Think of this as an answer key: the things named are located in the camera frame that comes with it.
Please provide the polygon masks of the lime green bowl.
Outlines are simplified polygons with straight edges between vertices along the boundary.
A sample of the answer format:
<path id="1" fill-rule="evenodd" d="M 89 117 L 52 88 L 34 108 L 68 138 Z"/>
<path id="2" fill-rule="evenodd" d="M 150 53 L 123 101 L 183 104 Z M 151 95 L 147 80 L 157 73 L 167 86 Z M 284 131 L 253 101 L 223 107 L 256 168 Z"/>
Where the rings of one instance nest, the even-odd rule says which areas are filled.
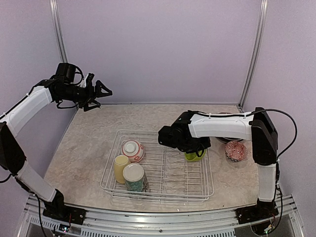
<path id="1" fill-rule="evenodd" d="M 199 150 L 193 153 L 184 153 L 185 159 L 189 162 L 200 161 L 204 158 L 207 149 Z"/>

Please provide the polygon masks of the large black round plate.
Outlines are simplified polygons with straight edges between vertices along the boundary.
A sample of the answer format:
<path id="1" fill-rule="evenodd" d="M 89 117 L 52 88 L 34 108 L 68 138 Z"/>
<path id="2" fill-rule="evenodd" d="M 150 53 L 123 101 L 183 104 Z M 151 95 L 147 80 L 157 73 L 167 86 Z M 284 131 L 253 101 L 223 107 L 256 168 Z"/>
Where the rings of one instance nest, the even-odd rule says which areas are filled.
<path id="1" fill-rule="evenodd" d="M 217 140 L 221 141 L 222 143 L 226 144 L 231 141 L 237 141 L 237 142 L 242 142 L 243 139 L 238 139 L 238 138 L 227 138 L 227 137 L 216 137 Z"/>

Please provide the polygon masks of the blue white patterned bowl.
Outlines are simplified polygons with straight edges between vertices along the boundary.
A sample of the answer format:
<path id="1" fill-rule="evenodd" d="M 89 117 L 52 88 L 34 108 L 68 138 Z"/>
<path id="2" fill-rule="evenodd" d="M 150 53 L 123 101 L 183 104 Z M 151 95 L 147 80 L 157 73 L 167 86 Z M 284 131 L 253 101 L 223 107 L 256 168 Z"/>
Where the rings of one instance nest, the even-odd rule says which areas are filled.
<path id="1" fill-rule="evenodd" d="M 247 147 L 238 141 L 230 141 L 225 145 L 226 158 L 233 162 L 240 162 L 247 158 Z"/>

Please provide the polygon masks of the white red patterned bowl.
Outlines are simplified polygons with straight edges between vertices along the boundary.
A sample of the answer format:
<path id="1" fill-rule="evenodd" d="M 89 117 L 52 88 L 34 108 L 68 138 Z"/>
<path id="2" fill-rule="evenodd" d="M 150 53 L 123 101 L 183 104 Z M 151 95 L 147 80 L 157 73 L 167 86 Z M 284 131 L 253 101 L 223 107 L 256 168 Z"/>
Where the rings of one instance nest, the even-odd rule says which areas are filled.
<path id="1" fill-rule="evenodd" d="M 139 141 L 128 140 L 122 145 L 121 153 L 127 156 L 131 163 L 138 163 L 145 155 L 145 148 Z"/>

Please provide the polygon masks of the teal patterned cup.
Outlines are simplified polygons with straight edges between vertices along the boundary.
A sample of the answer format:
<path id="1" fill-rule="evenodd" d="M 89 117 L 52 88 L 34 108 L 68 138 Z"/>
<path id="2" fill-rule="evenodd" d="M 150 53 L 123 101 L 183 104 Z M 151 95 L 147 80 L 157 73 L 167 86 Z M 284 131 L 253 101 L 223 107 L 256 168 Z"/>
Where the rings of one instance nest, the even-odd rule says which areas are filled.
<path id="1" fill-rule="evenodd" d="M 127 191 L 150 192 L 145 170 L 140 164 L 132 163 L 127 165 L 123 170 L 123 177 Z"/>

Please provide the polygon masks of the pale yellow cup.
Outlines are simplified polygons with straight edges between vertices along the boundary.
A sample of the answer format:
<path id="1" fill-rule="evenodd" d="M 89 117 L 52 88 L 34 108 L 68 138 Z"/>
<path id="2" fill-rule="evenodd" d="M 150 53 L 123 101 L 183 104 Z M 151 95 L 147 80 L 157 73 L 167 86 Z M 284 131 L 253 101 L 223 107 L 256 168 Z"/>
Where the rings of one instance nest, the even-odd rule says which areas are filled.
<path id="1" fill-rule="evenodd" d="M 125 179 L 123 177 L 124 168 L 130 164 L 130 160 L 125 155 L 119 155 L 115 157 L 114 160 L 114 176 L 118 183 L 125 184 Z"/>

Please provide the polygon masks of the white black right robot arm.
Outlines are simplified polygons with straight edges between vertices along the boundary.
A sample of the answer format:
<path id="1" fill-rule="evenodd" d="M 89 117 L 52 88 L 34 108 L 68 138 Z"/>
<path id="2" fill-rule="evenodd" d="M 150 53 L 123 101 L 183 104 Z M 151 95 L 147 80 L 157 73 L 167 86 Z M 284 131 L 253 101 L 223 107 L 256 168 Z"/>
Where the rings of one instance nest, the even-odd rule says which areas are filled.
<path id="1" fill-rule="evenodd" d="M 297 138 L 297 125 L 289 114 L 277 109 L 256 108 L 240 114 L 183 112 L 170 126 L 158 132 L 158 143 L 181 152 L 205 155 L 212 162 L 212 199 L 205 207 L 222 209 L 253 207 L 252 214 L 263 219 L 279 196 L 276 189 L 277 164 L 285 152 L 278 146 L 278 133 L 271 116 L 279 115 L 290 123 L 290 141 Z M 232 162 L 225 155 L 219 138 L 238 138 L 248 148 L 246 159 Z"/>

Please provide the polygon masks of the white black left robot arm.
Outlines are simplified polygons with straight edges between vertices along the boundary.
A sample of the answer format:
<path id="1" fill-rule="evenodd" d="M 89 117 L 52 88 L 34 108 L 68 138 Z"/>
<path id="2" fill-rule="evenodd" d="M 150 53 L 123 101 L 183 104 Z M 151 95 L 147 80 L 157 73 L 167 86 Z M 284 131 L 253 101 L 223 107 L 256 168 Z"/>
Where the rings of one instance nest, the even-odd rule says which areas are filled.
<path id="1" fill-rule="evenodd" d="M 70 63 L 60 63 L 56 72 L 31 87 L 24 97 L 0 116 L 0 166 L 45 203 L 50 212 L 63 220 L 69 208 L 63 204 L 62 194 L 43 178 L 43 172 L 33 168 L 27 155 L 35 154 L 26 146 L 45 145 L 49 139 L 40 133 L 35 123 L 40 119 L 49 122 L 44 112 L 51 104 L 59 110 L 83 109 L 85 112 L 100 108 L 99 98 L 112 96 L 113 92 L 94 74 L 84 75 L 82 70 Z"/>

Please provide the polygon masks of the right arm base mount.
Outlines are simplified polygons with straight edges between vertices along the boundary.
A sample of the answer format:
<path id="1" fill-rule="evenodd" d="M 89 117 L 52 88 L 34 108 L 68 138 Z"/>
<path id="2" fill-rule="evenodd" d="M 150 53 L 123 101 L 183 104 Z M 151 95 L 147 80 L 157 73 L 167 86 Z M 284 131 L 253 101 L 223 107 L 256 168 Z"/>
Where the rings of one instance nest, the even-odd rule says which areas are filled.
<path id="1" fill-rule="evenodd" d="M 264 202 L 257 199 L 255 205 L 236 209 L 236 216 L 239 224 L 256 222 L 277 216 L 279 214 L 275 201 Z"/>

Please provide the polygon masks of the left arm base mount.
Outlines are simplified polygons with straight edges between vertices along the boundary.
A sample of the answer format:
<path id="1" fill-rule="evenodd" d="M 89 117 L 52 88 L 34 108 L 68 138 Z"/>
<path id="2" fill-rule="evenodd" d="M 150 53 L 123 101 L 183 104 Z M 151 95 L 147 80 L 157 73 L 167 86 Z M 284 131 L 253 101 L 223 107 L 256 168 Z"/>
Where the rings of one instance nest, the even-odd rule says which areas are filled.
<path id="1" fill-rule="evenodd" d="M 65 205 L 62 193 L 56 193 L 52 202 L 44 201 L 43 203 L 45 217 L 70 224 L 83 225 L 87 211 L 83 208 Z"/>

